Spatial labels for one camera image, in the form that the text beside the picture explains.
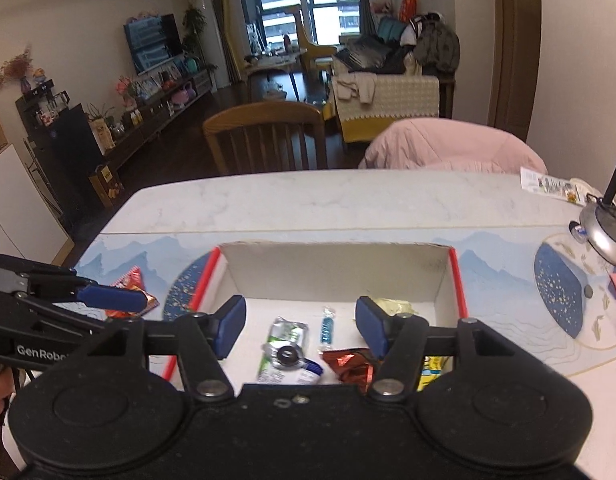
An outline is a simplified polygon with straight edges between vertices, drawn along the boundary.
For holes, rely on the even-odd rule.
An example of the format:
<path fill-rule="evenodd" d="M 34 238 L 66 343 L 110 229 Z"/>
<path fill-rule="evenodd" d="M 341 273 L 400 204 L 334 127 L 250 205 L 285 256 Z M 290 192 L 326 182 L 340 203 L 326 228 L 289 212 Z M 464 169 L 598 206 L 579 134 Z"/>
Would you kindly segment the red lion chips bag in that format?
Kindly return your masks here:
<path fill-rule="evenodd" d="M 121 292 L 112 300 L 112 309 L 105 310 L 108 318 L 140 318 L 159 306 L 158 299 L 147 291 L 138 266 L 132 266 L 112 286 Z"/>

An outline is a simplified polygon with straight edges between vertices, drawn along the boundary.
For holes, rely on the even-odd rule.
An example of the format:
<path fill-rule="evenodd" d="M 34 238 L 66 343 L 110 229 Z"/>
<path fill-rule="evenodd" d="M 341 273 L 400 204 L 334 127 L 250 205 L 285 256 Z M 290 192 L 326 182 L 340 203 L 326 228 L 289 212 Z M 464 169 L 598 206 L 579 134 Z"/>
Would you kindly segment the cream yellow snack bag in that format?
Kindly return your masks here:
<path fill-rule="evenodd" d="M 409 301 L 388 298 L 374 298 L 373 301 L 390 316 L 417 315 L 416 310 Z"/>

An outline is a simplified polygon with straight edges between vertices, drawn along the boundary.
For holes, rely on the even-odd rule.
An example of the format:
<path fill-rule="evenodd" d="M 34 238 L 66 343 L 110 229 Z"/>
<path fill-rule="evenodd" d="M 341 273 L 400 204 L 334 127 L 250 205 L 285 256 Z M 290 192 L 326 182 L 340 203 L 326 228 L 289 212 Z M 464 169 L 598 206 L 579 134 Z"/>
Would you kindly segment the yellow minion lollipop card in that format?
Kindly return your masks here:
<path fill-rule="evenodd" d="M 419 378 L 417 390 L 422 391 L 431 382 L 445 373 L 445 369 L 451 362 L 449 356 L 427 356 L 424 359 L 424 364 Z"/>

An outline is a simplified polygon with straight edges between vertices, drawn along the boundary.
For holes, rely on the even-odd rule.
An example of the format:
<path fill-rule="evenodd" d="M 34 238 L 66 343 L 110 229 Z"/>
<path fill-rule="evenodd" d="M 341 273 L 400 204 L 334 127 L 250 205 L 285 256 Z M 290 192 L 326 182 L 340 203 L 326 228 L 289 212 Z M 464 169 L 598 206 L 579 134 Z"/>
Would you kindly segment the copper foil snack bag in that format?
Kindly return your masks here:
<path fill-rule="evenodd" d="M 321 358 L 340 382 L 355 385 L 363 393 L 369 391 L 381 367 L 381 360 L 376 359 L 368 348 L 327 350 Z"/>

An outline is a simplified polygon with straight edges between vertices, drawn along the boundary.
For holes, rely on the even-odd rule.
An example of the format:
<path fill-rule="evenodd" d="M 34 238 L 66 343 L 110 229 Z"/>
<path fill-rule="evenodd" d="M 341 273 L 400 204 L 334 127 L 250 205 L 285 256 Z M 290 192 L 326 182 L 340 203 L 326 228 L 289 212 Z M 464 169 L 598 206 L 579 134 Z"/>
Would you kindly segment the blue candy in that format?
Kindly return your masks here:
<path fill-rule="evenodd" d="M 325 307 L 323 309 L 319 333 L 319 349 L 321 351 L 329 351 L 333 348 L 335 316 L 336 312 L 333 308 Z"/>

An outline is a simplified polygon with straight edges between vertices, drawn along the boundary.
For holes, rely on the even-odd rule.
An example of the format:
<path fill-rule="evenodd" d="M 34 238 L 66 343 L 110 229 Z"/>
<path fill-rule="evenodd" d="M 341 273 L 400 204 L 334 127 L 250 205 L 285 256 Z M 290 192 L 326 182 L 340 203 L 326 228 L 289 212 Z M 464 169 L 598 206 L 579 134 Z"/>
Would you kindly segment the green silver snack packet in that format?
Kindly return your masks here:
<path fill-rule="evenodd" d="M 280 384 L 295 370 L 280 370 L 273 365 L 274 350 L 284 344 L 293 344 L 302 354 L 302 364 L 306 361 L 305 348 L 309 342 L 309 326 L 306 323 L 290 321 L 278 316 L 270 326 L 267 339 L 262 345 L 262 358 L 259 364 L 257 382 L 261 384 Z"/>

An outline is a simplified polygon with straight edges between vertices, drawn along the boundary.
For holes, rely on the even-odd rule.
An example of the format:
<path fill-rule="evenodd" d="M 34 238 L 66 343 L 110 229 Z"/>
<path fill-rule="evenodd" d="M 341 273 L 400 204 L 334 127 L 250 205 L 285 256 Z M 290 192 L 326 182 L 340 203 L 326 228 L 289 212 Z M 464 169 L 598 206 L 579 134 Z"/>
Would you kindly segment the small jelly cup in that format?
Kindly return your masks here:
<path fill-rule="evenodd" d="M 273 365 L 280 370 L 295 370 L 301 367 L 302 354 L 293 344 L 284 344 L 274 350 Z"/>

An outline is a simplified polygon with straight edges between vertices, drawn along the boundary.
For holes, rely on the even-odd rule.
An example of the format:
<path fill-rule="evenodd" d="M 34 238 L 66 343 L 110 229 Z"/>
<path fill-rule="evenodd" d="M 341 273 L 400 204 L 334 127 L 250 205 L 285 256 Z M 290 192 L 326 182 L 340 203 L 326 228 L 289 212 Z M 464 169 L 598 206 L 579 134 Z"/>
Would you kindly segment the white cabinet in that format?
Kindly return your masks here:
<path fill-rule="evenodd" d="M 73 241 L 44 202 L 15 148 L 0 151 L 0 254 L 61 264 Z"/>

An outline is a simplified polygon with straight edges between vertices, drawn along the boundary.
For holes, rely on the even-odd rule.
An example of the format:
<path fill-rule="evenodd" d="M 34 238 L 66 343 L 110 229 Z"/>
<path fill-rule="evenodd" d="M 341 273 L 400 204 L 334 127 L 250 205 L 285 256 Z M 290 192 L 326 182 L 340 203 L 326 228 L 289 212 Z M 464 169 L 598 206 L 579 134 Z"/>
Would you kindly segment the red cardboard box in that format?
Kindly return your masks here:
<path fill-rule="evenodd" d="M 468 316 L 457 253 L 434 244 L 224 244 L 189 263 L 163 299 L 163 318 L 212 313 L 227 299 L 246 301 L 246 322 L 222 362 L 235 388 L 255 382 L 263 345 L 277 318 L 306 324 L 302 348 L 320 361 L 324 312 L 334 312 L 335 349 L 359 348 L 355 303 L 362 296 L 410 304 L 433 326 L 453 327 Z"/>

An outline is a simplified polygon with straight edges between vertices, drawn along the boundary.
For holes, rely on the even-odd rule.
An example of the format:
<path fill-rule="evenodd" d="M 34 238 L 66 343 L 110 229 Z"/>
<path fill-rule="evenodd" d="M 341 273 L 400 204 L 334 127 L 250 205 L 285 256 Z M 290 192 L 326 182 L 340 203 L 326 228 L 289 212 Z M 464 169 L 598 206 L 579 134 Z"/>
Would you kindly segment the brown paper gift bag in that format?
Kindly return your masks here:
<path fill-rule="evenodd" d="M 88 180 L 102 202 L 102 206 L 112 208 L 119 202 L 124 187 L 117 174 L 108 165 L 98 165 Z"/>

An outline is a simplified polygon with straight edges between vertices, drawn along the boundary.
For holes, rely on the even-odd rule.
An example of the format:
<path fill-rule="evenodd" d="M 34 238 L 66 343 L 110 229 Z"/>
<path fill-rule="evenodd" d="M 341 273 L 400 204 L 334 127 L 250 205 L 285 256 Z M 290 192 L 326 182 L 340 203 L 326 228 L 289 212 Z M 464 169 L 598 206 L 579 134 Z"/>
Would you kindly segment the dark tv console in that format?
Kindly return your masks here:
<path fill-rule="evenodd" d="M 81 218 L 104 207 L 88 180 L 96 167 L 108 165 L 117 174 L 136 151 L 212 89 L 207 66 L 180 78 L 169 70 L 149 81 L 156 92 L 119 120 L 110 107 L 70 105 L 67 93 L 54 91 L 53 80 L 16 101 L 32 157 L 64 217 Z"/>

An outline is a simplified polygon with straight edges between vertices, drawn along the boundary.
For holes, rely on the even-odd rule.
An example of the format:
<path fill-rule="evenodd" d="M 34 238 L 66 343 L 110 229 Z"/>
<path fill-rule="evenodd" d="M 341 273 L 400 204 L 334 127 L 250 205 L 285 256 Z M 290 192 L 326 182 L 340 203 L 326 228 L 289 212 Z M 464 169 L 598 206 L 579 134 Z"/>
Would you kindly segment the pink padded chair cover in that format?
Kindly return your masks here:
<path fill-rule="evenodd" d="M 408 118 L 394 122 L 365 150 L 361 169 L 544 174 L 542 158 L 512 133 L 472 122 Z"/>

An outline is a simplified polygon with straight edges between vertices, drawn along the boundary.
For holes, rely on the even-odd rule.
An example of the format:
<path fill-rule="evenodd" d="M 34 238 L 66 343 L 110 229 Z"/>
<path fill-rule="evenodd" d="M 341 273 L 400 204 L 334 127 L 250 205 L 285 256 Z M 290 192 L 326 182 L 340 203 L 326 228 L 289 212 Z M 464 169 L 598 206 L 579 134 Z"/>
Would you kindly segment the wooden dining chair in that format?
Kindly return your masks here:
<path fill-rule="evenodd" d="M 322 113 L 306 103 L 235 106 L 206 119 L 203 133 L 221 176 L 329 168 Z"/>

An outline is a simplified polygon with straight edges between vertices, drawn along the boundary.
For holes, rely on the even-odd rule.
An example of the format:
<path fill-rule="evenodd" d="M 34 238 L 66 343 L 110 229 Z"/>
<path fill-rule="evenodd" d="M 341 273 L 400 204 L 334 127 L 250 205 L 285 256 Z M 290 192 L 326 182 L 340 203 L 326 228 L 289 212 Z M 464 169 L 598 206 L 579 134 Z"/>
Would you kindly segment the white snack wrapper by lamp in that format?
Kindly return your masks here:
<path fill-rule="evenodd" d="M 596 188 L 583 180 L 555 178 L 524 167 L 520 170 L 520 181 L 522 189 L 529 193 L 578 206 L 585 206 L 593 197 L 600 195 Z"/>

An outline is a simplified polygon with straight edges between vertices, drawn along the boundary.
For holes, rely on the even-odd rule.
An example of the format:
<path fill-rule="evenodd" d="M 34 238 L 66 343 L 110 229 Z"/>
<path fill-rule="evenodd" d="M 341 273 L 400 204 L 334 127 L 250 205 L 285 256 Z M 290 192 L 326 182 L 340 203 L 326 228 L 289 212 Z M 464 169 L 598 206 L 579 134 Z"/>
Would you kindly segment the silver desk lamp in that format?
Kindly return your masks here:
<path fill-rule="evenodd" d="M 579 219 L 570 221 L 568 231 L 616 268 L 616 165 L 605 192 L 587 195 Z"/>

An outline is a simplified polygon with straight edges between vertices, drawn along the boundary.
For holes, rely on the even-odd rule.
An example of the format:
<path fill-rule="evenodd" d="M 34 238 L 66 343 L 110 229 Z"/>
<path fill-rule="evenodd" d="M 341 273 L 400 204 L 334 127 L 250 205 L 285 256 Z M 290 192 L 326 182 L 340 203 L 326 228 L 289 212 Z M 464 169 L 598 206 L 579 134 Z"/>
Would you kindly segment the sofa with cream cover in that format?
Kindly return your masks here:
<path fill-rule="evenodd" d="M 459 36 L 442 14 L 382 18 L 337 50 L 329 106 L 344 144 L 369 143 L 403 118 L 453 115 Z"/>

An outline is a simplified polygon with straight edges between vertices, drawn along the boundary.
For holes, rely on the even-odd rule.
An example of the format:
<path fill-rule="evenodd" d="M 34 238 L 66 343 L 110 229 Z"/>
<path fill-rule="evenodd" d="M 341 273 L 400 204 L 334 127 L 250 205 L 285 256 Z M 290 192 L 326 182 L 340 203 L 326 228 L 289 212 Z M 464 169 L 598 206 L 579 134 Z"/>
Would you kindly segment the wooden door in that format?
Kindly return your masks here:
<path fill-rule="evenodd" d="M 494 72 L 488 122 L 525 141 L 534 108 L 541 0 L 494 0 Z"/>

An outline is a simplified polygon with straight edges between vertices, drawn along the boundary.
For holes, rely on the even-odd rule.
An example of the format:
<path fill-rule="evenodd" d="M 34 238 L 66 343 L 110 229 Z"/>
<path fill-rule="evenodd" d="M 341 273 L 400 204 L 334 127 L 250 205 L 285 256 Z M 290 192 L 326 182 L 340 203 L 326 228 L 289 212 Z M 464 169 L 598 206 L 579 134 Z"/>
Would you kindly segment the wall television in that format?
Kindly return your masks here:
<path fill-rule="evenodd" d="M 148 16 L 123 26 L 134 70 L 142 75 L 183 53 L 173 14 Z"/>

